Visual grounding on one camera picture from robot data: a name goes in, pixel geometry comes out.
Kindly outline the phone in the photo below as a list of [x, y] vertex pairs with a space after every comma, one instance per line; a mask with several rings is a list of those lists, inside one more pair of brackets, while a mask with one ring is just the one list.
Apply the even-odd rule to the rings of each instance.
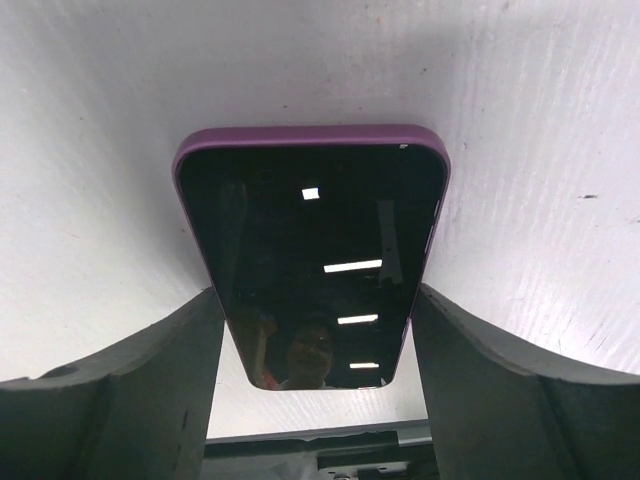
[[389, 385], [450, 177], [418, 125], [210, 128], [178, 147], [180, 203], [249, 382]]

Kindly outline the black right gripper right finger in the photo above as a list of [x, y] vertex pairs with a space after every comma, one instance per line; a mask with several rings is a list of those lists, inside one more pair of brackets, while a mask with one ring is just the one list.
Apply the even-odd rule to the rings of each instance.
[[545, 350], [426, 285], [411, 324], [441, 478], [638, 478], [637, 375]]

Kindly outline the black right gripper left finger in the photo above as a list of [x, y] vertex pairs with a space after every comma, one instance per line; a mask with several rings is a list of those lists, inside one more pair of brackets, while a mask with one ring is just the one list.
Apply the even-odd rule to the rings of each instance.
[[208, 288], [95, 354], [2, 382], [2, 478], [198, 478], [224, 321]]

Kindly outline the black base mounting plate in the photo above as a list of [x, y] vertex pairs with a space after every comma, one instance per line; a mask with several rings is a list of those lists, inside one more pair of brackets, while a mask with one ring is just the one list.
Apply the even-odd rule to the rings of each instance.
[[202, 479], [438, 479], [426, 420], [209, 440]]

